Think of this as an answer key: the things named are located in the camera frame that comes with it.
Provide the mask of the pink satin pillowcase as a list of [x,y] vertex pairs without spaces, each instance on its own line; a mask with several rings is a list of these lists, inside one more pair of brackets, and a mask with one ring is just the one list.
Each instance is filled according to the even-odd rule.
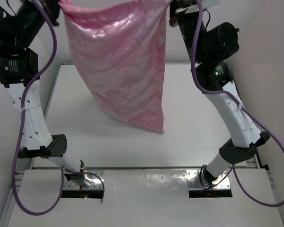
[[168,0],[131,0],[105,9],[59,5],[74,65],[100,107],[135,127],[163,133]]

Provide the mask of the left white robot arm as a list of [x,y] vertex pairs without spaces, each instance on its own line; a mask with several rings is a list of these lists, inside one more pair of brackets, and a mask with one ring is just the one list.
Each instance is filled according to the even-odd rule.
[[0,6],[0,83],[20,118],[22,137],[18,158],[41,157],[69,170],[65,178],[83,186],[84,164],[67,151],[63,134],[51,135],[40,101],[38,56],[30,45],[45,22],[58,26],[60,6],[56,0],[25,0],[15,15]]

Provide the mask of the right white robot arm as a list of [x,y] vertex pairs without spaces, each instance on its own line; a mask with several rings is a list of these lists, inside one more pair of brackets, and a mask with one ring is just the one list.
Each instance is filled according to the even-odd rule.
[[198,0],[172,1],[169,24],[180,28],[191,60],[193,81],[214,105],[231,136],[200,171],[200,184],[210,187],[226,169],[251,159],[270,136],[243,111],[233,75],[225,63],[225,59],[240,48],[239,29],[224,22],[208,31],[203,24],[203,12],[207,7],[198,4]]

